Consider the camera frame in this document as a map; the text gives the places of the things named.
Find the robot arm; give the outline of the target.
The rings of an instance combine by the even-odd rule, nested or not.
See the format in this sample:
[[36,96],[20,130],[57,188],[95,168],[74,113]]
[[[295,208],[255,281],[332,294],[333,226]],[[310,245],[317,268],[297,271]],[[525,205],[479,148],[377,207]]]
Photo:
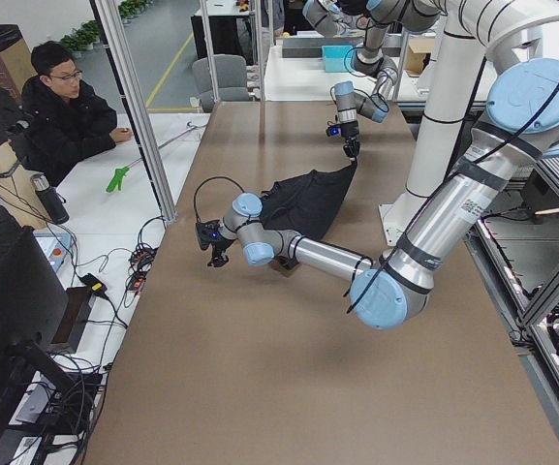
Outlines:
[[265,229],[262,202],[251,193],[240,194],[221,219],[198,227],[199,243],[213,249],[215,264],[239,242],[252,266],[294,260],[347,279],[350,309],[364,324],[397,327],[425,307],[435,272],[516,170],[544,155],[559,156],[559,60],[533,58],[495,79],[471,145],[378,263],[296,231]]
[[354,48],[351,67],[354,72],[375,79],[371,94],[354,89],[349,81],[331,88],[337,114],[335,123],[326,130],[344,139],[346,156],[354,160],[360,151],[357,118],[361,115],[382,122],[388,114],[387,97],[397,83],[399,72],[386,56],[383,44],[389,27],[399,23],[410,33],[421,34],[438,20],[440,11],[419,1],[338,1],[343,18],[348,18],[364,31],[363,43]]

